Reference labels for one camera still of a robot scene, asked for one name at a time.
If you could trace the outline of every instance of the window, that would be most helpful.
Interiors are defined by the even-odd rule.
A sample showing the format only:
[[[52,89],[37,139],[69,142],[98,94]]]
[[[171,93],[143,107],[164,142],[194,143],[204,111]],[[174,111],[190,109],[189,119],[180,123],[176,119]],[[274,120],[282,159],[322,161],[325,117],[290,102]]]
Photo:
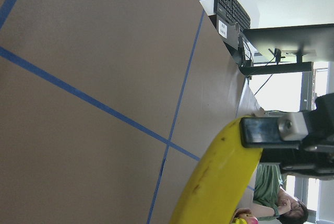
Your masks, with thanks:
[[[316,97],[326,94],[328,62],[315,62],[313,72],[305,72],[302,76],[300,111],[314,110]]]
[[[270,75],[254,75],[249,87],[256,93]],[[256,94],[261,107],[266,110],[298,112],[300,108],[302,73],[274,74]]]
[[[299,178],[288,175],[286,190],[300,199],[309,211],[308,222],[315,223],[319,198],[319,179]]]

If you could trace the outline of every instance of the wristband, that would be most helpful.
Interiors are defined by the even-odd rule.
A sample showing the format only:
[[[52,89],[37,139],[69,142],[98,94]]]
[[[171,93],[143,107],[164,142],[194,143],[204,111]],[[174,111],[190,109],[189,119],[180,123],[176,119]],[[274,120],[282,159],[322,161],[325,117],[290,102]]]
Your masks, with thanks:
[[[278,212],[278,208],[277,207],[273,207],[272,209],[275,212],[274,216],[275,217],[280,217],[280,213]]]

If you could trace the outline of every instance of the black clamp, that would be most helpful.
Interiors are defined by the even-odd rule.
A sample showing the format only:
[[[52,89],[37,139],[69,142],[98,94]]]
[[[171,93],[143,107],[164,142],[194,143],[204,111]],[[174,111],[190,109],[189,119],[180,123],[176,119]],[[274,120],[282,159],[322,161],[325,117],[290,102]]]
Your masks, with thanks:
[[[334,179],[334,93],[315,104],[283,117],[243,118],[242,145],[263,148],[260,162],[279,164],[283,174]]]

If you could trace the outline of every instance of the dark hair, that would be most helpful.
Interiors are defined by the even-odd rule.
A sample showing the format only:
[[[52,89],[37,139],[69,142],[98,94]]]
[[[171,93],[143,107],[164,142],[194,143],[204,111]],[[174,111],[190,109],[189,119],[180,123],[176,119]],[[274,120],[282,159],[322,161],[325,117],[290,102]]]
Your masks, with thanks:
[[[303,216],[296,218],[296,217],[289,217],[289,216],[286,216],[286,215],[281,215],[277,219],[282,224],[303,224],[308,219],[308,209],[307,209],[307,207],[305,206],[304,203],[300,202],[300,204],[301,204],[301,208],[304,212]]]

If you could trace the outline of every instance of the yellow banana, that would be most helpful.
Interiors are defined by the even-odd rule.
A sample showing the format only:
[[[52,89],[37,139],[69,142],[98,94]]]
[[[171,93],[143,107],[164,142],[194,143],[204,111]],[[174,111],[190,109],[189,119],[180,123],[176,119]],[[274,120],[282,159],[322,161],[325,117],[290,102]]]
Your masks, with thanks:
[[[241,145],[240,120],[213,140],[186,184],[170,224],[229,224],[262,149]]]

